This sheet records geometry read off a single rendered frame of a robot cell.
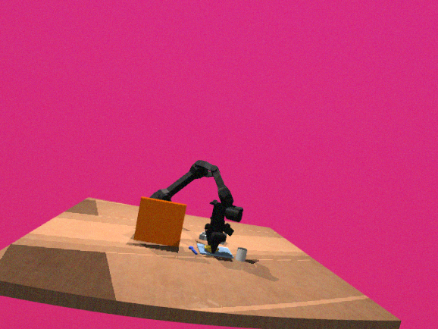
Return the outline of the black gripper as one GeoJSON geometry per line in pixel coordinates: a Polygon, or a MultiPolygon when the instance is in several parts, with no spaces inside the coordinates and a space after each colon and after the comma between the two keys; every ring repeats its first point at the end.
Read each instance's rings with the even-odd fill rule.
{"type": "Polygon", "coordinates": [[[225,223],[224,218],[210,217],[211,222],[205,225],[205,234],[208,246],[211,246],[211,253],[215,253],[220,243],[226,242],[226,235],[220,232],[221,226],[225,223]]]}

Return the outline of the yellow round plate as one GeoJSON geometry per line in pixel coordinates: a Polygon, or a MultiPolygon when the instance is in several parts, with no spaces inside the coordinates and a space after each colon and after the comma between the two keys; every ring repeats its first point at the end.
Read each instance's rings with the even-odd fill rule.
{"type": "MultiPolygon", "coordinates": [[[[207,251],[211,252],[211,246],[204,246],[207,251]]],[[[216,251],[219,251],[219,248],[217,247],[216,251]]],[[[215,251],[215,252],[216,252],[215,251]]]]}

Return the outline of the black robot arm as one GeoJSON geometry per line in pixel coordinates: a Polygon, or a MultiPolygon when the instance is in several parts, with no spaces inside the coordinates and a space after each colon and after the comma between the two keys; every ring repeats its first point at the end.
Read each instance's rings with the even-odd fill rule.
{"type": "MultiPolygon", "coordinates": [[[[149,198],[171,202],[173,195],[182,190],[182,188],[191,183],[194,179],[202,177],[214,177],[217,184],[218,196],[221,202],[218,202],[216,199],[210,202],[210,204],[214,206],[212,216],[216,218],[226,217],[227,220],[240,222],[242,220],[243,208],[233,205],[233,197],[229,189],[225,186],[218,167],[207,161],[196,161],[191,166],[189,172],[172,183],[168,188],[155,192],[149,198]]],[[[225,232],[231,237],[234,229],[230,227],[229,223],[223,223],[220,232],[225,232]]]]}

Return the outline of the grey cylinder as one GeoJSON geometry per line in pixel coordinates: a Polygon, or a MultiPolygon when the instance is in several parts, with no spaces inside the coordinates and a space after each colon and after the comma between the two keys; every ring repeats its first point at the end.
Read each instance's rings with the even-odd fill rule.
{"type": "Polygon", "coordinates": [[[244,262],[246,260],[246,253],[247,253],[246,248],[238,247],[237,254],[236,254],[236,260],[244,262]]]}

